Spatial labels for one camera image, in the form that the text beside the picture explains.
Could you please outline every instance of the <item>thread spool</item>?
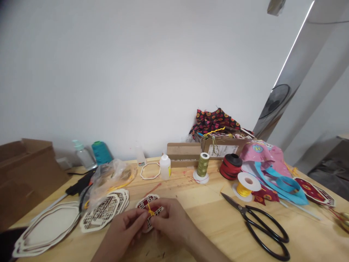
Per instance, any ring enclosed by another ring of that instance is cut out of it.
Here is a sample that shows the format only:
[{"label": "thread spool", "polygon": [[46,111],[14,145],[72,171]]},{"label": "thread spool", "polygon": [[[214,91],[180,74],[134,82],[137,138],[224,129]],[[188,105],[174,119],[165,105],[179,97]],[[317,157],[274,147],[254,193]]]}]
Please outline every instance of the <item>thread spool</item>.
[{"label": "thread spool", "polygon": [[222,165],[219,169],[221,175],[228,180],[237,179],[241,171],[242,159],[236,154],[225,155]]},{"label": "thread spool", "polygon": [[252,201],[252,192],[260,191],[261,183],[253,175],[245,172],[240,172],[237,175],[238,183],[233,185],[233,192],[235,195],[245,202]]},{"label": "thread spool", "polygon": [[112,155],[104,142],[94,142],[92,144],[92,149],[98,165],[106,164],[113,160]]},{"label": "thread spool", "polygon": [[199,184],[206,184],[209,180],[207,168],[210,156],[207,153],[201,153],[199,158],[199,165],[193,173],[193,178]]}]

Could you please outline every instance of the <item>black scissors handle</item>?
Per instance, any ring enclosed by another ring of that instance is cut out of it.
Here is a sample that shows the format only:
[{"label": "black scissors handle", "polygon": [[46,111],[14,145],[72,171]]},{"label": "black scissors handle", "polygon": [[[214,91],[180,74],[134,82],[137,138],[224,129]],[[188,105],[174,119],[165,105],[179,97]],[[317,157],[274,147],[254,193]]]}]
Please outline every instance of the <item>black scissors handle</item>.
[{"label": "black scissors handle", "polygon": [[[263,227],[261,227],[260,225],[256,224],[255,222],[253,222],[252,220],[250,220],[246,214],[243,214],[244,219],[246,220],[246,226],[248,228],[248,230],[250,231],[250,233],[252,234],[252,236],[254,237],[254,239],[258,242],[258,244],[265,250],[267,251],[271,256],[275,257],[276,259],[280,260],[280,261],[289,261],[290,260],[290,253],[288,252],[287,248],[285,247],[284,243],[288,243],[290,241],[286,231],[283,229],[283,227],[271,216],[269,215],[267,212],[264,212],[261,209],[258,209],[256,207],[252,207],[252,206],[246,206],[247,208],[247,212],[250,213]],[[257,211],[263,215],[265,215],[267,218],[269,218],[281,231],[283,237],[280,237],[278,234],[276,234],[267,224],[265,224],[252,210]],[[253,230],[253,228],[251,227],[251,224],[253,226],[255,226],[256,228],[258,228],[259,230],[261,230],[262,232],[264,232],[265,234],[267,234],[268,236],[270,236],[275,242],[277,242],[283,252],[284,252],[284,256],[278,255],[276,253],[274,253],[272,250],[270,250],[260,239],[259,237],[256,235],[255,231]]]}]

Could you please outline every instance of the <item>green thread spool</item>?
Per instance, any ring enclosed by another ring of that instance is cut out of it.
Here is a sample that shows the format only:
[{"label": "green thread spool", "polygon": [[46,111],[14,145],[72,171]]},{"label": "green thread spool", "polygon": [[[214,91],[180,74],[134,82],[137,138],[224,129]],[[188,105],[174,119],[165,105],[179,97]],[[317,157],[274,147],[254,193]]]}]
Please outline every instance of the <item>green thread spool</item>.
[{"label": "green thread spool", "polygon": [[197,175],[198,176],[200,176],[200,177],[206,176],[209,159],[210,159],[210,156],[207,153],[200,154],[199,165],[197,167]]}]

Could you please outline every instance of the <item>pink fabric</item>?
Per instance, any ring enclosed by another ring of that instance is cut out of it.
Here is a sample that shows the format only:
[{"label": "pink fabric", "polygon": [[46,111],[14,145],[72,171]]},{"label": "pink fabric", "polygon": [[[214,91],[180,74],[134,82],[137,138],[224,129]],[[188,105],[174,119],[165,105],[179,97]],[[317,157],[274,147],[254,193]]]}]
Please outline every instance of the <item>pink fabric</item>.
[{"label": "pink fabric", "polygon": [[265,175],[267,175],[267,172],[264,170],[273,166],[273,169],[280,175],[292,178],[292,175],[284,163],[284,154],[282,150],[263,140],[255,140],[246,143],[240,157],[244,162],[261,162],[261,170]]}]

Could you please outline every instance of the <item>red thread spool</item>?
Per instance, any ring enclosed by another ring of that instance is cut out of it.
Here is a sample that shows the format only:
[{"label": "red thread spool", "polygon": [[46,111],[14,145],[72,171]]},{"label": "red thread spool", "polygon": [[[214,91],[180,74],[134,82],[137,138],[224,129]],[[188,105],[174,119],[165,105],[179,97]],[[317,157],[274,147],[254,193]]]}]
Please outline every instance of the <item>red thread spool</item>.
[{"label": "red thread spool", "polygon": [[221,175],[228,180],[237,179],[241,171],[242,159],[236,154],[225,155],[222,165],[219,169]]}]

